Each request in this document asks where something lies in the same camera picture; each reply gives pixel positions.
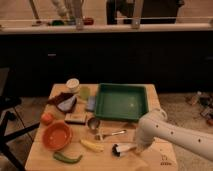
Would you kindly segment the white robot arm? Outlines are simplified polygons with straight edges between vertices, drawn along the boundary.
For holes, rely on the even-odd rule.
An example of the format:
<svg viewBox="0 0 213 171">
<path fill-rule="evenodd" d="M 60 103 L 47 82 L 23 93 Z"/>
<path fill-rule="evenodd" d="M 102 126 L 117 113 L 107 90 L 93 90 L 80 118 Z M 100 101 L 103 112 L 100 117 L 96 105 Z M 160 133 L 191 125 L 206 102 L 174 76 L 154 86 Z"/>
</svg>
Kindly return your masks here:
<svg viewBox="0 0 213 171">
<path fill-rule="evenodd" d="M 138 122 L 134 141 L 140 150 L 149 148 L 154 138 L 161 138 L 189 150 L 213 162 L 213 135 L 182 127 L 167 122 L 167 113 L 155 108 L 143 115 Z"/>
</svg>

